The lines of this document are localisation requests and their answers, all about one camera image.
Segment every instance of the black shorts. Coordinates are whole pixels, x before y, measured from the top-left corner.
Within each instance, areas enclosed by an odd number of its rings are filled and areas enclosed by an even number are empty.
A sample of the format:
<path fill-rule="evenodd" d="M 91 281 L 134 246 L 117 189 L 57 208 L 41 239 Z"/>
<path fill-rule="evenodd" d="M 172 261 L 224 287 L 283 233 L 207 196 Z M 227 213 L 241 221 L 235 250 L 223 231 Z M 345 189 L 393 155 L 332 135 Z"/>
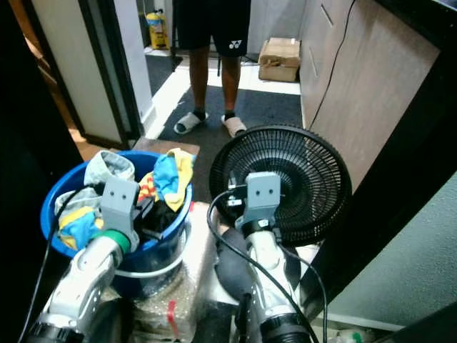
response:
<path fill-rule="evenodd" d="M 180 48 L 209 46 L 212 36 L 220 55 L 246 55 L 251 0 L 178 0 L 177 5 Z"/>

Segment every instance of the red tape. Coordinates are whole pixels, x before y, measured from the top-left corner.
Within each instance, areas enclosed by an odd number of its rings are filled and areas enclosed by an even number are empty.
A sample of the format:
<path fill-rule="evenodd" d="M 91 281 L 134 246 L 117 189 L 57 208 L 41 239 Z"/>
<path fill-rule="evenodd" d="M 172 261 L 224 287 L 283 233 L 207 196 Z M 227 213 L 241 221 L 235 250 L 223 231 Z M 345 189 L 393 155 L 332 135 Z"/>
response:
<path fill-rule="evenodd" d="M 169 324 L 171 325 L 171 328 L 173 329 L 174 333 L 174 338 L 179 339 L 179 331 L 178 331 L 178 325 L 176 325 L 176 322 L 174 321 L 174 310 L 176 308 L 176 301 L 175 300 L 170 300 L 169 301 L 169 308 L 166 313 L 166 319 L 168 320 Z"/>

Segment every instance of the logo on shorts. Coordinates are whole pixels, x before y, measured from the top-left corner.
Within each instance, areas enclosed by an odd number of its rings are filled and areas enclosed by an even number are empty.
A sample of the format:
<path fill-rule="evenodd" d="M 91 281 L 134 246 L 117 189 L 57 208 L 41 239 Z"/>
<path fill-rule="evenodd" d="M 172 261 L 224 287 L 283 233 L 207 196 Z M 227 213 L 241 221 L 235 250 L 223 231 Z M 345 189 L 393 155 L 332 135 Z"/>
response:
<path fill-rule="evenodd" d="M 240 47 L 241 42 L 242 42 L 242 40 L 239 40 L 239 41 L 231 41 L 231 43 L 229 44 L 228 47 L 229 47 L 230 49 L 237 49 L 237 48 Z"/>

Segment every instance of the electric fan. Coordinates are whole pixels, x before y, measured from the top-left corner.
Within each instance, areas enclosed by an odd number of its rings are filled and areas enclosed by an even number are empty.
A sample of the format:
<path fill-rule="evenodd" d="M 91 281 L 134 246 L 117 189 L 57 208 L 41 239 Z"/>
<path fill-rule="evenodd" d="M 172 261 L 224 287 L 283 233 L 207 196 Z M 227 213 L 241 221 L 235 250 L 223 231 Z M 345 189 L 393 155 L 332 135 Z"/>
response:
<path fill-rule="evenodd" d="M 321 137 L 292 126 L 259 126 L 232 139 L 211 167 L 211 196 L 230 184 L 244 184 L 253 172 L 274 172 L 281 178 L 275 220 L 289 247 L 322 240 L 340 222 L 352 193 L 339 153 Z M 230 207 L 219 202 L 217 208 L 233 227 L 245 204 Z"/>

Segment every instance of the person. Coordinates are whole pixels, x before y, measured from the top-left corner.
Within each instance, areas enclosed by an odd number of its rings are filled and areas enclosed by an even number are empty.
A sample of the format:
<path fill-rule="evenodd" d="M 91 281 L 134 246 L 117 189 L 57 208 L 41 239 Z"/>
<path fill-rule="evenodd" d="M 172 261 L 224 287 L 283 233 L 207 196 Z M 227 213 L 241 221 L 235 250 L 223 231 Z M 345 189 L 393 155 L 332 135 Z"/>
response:
<path fill-rule="evenodd" d="M 211 36 L 222 61 L 222 89 L 225 114 L 222 123 L 230 136 L 246 130 L 235 114 L 241 73 L 241 56 L 246 55 L 251 0 L 178 0 L 176 9 L 179 46 L 189 50 L 194 110 L 174 126 L 177 134 L 187 134 L 208 119 L 205 110 L 208 83 L 208 56 Z"/>

